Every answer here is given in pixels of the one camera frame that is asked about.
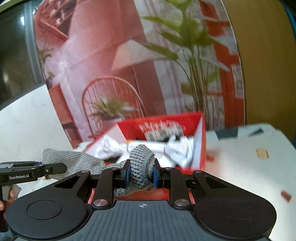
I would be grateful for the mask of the person left hand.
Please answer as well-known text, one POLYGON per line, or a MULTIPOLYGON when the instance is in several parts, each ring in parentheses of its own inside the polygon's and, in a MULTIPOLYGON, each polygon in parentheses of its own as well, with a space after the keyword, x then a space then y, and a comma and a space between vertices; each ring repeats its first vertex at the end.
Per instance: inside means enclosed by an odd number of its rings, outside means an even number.
POLYGON ((18 185, 1 186, 1 217, 6 218, 6 209, 18 198, 21 188, 18 185))

